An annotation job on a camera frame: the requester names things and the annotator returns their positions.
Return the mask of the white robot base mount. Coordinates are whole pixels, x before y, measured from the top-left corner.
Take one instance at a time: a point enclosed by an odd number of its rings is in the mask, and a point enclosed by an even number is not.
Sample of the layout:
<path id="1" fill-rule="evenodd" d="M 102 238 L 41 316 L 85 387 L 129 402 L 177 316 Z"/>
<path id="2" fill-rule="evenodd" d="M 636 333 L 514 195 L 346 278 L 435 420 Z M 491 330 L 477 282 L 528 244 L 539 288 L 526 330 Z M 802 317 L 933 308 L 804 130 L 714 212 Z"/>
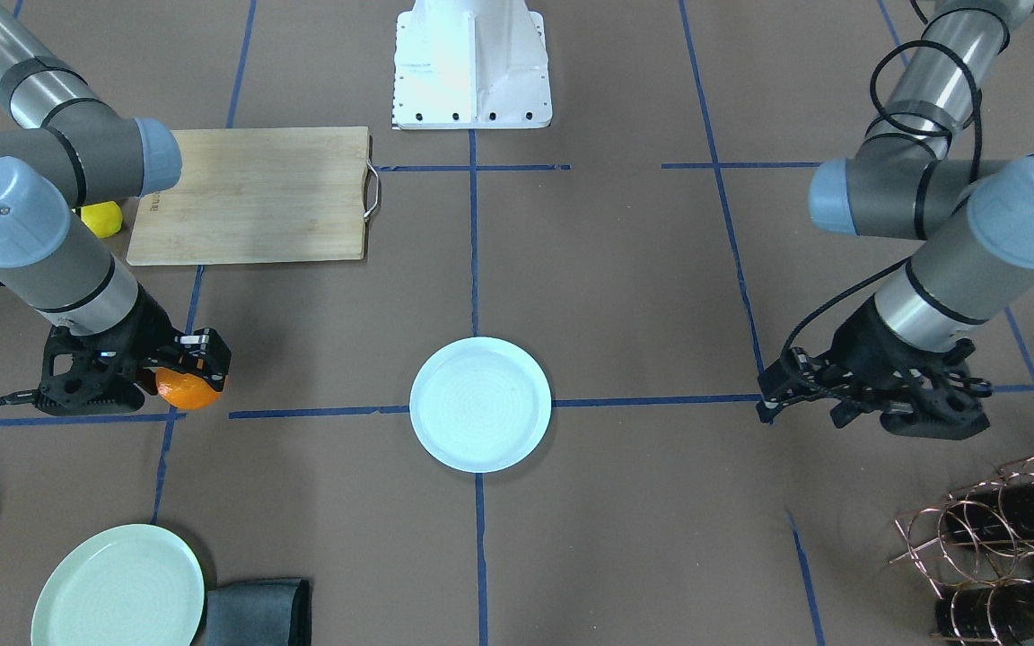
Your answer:
<path id="1" fill-rule="evenodd" d="M 546 25 L 525 1 L 416 1 L 397 16 L 391 126 L 549 127 Z"/>

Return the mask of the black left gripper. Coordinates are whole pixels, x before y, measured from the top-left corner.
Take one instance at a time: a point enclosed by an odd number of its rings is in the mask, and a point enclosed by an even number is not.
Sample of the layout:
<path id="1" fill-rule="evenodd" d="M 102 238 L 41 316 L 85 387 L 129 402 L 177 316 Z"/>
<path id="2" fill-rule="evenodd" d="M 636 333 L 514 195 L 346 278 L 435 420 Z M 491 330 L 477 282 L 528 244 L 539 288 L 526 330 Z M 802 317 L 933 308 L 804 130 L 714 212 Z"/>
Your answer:
<path id="1" fill-rule="evenodd" d="M 837 328 L 826 352 L 808 355 L 793 344 L 808 324 L 827 309 L 822 306 L 797 324 L 782 355 L 758 376 L 759 421 L 771 424 L 785 408 L 818 399 L 837 400 L 829 412 L 834 423 L 872 413 L 911 420 L 918 405 L 914 393 L 918 381 L 910 371 L 919 352 L 883 324 L 873 298 Z"/>

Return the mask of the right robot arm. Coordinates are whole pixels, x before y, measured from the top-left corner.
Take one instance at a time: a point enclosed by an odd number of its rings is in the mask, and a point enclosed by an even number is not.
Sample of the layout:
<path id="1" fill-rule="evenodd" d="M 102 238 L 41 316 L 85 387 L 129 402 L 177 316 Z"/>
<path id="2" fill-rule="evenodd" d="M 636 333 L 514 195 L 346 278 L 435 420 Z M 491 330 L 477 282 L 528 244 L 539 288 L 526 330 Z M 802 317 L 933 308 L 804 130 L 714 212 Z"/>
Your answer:
<path id="1" fill-rule="evenodd" d="M 81 210 L 175 187 L 183 160 L 160 121 L 123 118 L 0 4 L 0 285 L 50 324 L 39 384 L 0 397 L 47 416 L 114 416 L 149 394 L 179 409 L 221 396 L 232 353 L 186 334 Z"/>

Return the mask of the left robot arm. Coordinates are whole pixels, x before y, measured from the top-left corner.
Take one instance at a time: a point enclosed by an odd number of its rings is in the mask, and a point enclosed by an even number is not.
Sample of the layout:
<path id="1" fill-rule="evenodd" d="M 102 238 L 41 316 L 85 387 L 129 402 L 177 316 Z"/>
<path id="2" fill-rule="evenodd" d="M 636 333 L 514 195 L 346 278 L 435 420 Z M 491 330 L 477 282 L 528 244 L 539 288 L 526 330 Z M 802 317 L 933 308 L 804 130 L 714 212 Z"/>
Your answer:
<path id="1" fill-rule="evenodd" d="M 966 361 L 974 331 L 1034 286 L 1034 153 L 982 160 L 981 85 L 1034 1 L 939 1 L 889 98 L 850 158 L 813 173 L 822 230 L 920 242 L 866 278 L 875 291 L 808 353 L 788 336 L 759 375 L 759 420 L 829 399 L 845 428 L 876 414 L 889 433 L 971 438 L 989 428 L 989 380 Z"/>

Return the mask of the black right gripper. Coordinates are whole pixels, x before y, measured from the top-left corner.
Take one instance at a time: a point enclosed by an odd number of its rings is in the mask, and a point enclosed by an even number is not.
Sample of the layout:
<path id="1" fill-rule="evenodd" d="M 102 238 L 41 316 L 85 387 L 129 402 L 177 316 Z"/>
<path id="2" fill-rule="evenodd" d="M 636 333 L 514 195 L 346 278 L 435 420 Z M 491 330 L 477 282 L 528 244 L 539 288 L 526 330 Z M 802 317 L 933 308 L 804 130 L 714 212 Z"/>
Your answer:
<path id="1" fill-rule="evenodd" d="M 224 391 L 232 352 L 214 328 L 176 330 L 144 287 L 132 310 L 101 334 L 75 336 L 54 326 L 42 349 L 37 409 L 47 416 L 119 416 L 146 401 L 140 371 L 168 371 L 209 391 Z"/>

